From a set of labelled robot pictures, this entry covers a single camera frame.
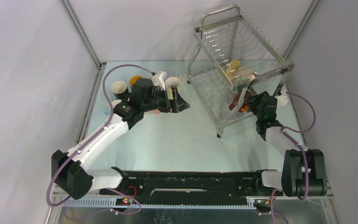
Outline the blue patterned mug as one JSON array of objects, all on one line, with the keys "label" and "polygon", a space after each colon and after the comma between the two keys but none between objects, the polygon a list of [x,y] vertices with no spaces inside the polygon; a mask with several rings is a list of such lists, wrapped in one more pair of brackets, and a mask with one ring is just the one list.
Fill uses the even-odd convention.
[{"label": "blue patterned mug", "polygon": [[130,80],[129,80],[130,87],[133,87],[134,84],[135,84],[139,79],[142,79],[142,78],[143,78],[143,77],[142,77],[142,76],[139,76],[139,75],[131,77]]}]

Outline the light blue mug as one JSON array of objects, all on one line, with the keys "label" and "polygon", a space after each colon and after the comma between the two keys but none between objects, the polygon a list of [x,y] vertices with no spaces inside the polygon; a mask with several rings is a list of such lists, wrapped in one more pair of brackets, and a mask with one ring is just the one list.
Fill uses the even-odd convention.
[{"label": "light blue mug", "polygon": [[[122,101],[122,100],[120,100],[120,99],[117,99],[117,100],[112,101],[112,102],[111,102],[112,108],[114,108],[117,104],[121,103],[121,101]],[[111,110],[110,106],[108,106],[107,108],[104,109],[104,113],[105,113],[106,115],[110,115],[110,114],[111,114],[111,111],[112,111],[112,110]]]}]

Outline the metal dish rack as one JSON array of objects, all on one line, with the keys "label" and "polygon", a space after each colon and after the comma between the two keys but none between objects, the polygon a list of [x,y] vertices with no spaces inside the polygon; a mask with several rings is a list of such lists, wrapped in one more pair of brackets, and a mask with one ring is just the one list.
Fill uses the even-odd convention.
[{"label": "metal dish rack", "polygon": [[217,130],[249,118],[249,97],[267,92],[278,105],[288,103],[285,84],[294,64],[232,4],[203,14],[194,29],[197,50],[187,81],[198,94]]}]

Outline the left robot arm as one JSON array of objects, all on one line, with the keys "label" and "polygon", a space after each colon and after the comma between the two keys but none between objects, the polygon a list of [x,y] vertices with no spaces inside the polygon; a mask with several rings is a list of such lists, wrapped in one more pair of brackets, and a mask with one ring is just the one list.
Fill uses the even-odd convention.
[{"label": "left robot arm", "polygon": [[159,110],[162,113],[179,113],[190,108],[171,86],[172,99],[167,89],[156,86],[150,79],[141,78],[132,86],[129,98],[121,101],[109,117],[91,135],[67,152],[55,151],[51,156],[51,174],[54,183],[70,198],[78,200],[89,191],[111,188],[124,194],[129,182],[119,169],[92,170],[91,164],[118,137],[128,132],[144,118],[144,113]]}]

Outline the orange yellow cup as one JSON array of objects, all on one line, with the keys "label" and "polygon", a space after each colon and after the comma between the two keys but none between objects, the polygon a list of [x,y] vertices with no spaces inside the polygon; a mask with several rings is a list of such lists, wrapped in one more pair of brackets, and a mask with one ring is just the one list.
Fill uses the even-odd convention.
[{"label": "orange yellow cup", "polygon": [[240,68],[241,62],[239,60],[232,60],[226,66],[226,75],[228,79],[236,76],[237,70]]}]

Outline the beige cup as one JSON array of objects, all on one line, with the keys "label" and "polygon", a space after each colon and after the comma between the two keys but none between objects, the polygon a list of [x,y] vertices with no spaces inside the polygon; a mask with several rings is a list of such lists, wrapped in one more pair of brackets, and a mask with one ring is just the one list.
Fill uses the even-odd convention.
[{"label": "beige cup", "polygon": [[239,86],[246,82],[246,80],[254,73],[253,69],[248,66],[240,66],[234,70],[231,82],[233,86]]}]

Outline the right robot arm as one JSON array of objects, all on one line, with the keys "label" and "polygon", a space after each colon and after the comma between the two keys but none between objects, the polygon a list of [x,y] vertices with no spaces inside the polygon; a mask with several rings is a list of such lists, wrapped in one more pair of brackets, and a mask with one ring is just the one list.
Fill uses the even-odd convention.
[{"label": "right robot arm", "polygon": [[309,196],[325,196],[328,186],[323,152],[295,140],[289,132],[301,131],[284,126],[277,119],[276,110],[289,102],[289,95],[291,93],[286,91],[274,97],[265,91],[247,100],[257,118],[257,133],[284,157],[282,170],[263,171],[262,176],[253,181],[253,191],[264,195],[274,188],[301,200]]}]

